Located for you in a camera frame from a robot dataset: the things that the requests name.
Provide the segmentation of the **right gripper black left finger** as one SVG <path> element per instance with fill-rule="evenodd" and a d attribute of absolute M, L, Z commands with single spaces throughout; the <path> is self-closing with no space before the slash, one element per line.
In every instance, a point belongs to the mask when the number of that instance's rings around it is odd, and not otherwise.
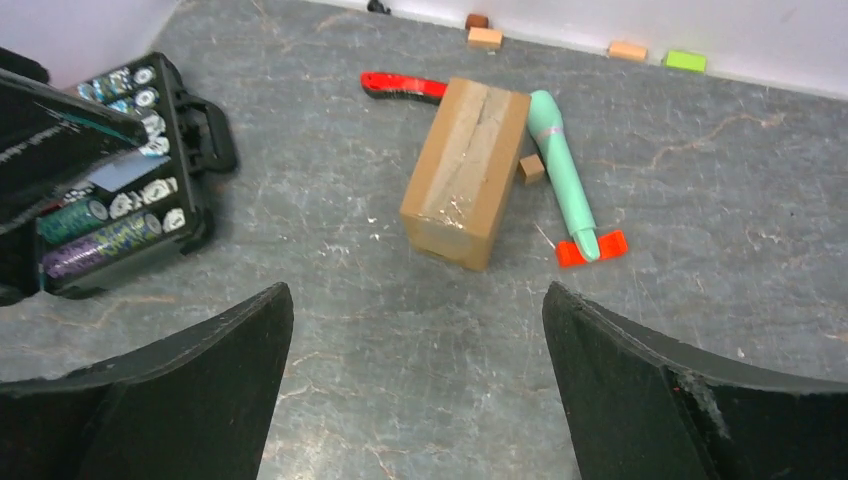
<path fill-rule="evenodd" d="M 57 379 L 1 386 L 5 479 L 253 479 L 293 331 L 276 283 Z"/>

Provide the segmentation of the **brown cardboard express box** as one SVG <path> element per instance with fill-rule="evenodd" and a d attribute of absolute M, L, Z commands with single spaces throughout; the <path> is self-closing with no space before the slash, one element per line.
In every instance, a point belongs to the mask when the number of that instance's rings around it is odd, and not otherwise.
<path fill-rule="evenodd" d="M 400 207 L 412 247 L 467 269 L 487 268 L 530 102 L 526 93 L 449 81 Z"/>

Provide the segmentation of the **red box cutter knife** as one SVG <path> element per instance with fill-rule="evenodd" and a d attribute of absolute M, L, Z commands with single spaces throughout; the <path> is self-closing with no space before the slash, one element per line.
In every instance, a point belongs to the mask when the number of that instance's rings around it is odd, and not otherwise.
<path fill-rule="evenodd" d="M 360 75 L 363 91 L 376 100 L 411 100 L 439 105 L 446 83 L 389 72 L 366 71 Z"/>

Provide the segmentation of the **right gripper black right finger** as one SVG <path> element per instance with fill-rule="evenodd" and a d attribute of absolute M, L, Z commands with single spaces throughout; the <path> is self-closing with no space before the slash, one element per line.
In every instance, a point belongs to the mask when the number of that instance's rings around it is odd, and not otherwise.
<path fill-rule="evenodd" d="M 552 283 L 542 317 L 585 479 L 843 479 L 847 386 L 685 344 Z"/>

